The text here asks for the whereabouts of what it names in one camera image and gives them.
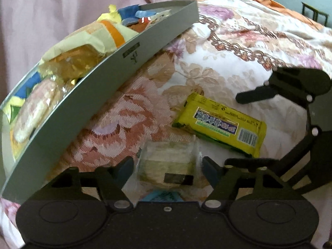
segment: barcode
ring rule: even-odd
[[[257,135],[249,130],[241,128],[239,137],[237,139],[241,142],[244,142],[250,146],[255,147],[257,141]]]

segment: orange stripe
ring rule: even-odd
[[[120,32],[109,21],[102,20],[99,22],[105,25],[106,29],[113,37],[117,48],[122,46],[125,43],[125,39],[123,38],[122,34],[120,34]]]

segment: yellow wrapper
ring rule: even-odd
[[[265,122],[197,93],[187,98],[185,108],[174,121],[173,127],[226,144],[255,158],[259,157],[266,135]]]

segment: purple flower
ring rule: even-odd
[[[322,65],[319,64],[317,59],[313,55],[301,54],[298,56],[301,64],[306,68],[322,69]]]
[[[176,57],[183,58],[183,52],[186,47],[186,42],[182,38],[175,39],[172,42],[170,42],[166,47],[165,50],[169,51],[171,53],[174,53]]]
[[[200,6],[200,12],[223,21],[234,17],[232,10],[217,5],[202,5]]]

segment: gray box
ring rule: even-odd
[[[2,123],[0,143],[4,168],[0,167],[0,175],[4,172],[6,175],[1,190],[5,199],[21,204],[39,190],[46,174],[56,165],[91,116],[147,60],[199,19],[197,3],[192,0],[147,4],[142,5],[141,9],[157,12],[170,9],[171,15],[132,38],[84,77],[36,130],[16,162],[9,158],[11,146],[4,145],[8,143],[9,135],[5,132],[7,126]],[[0,109],[36,70],[37,66],[24,76],[0,105]]]

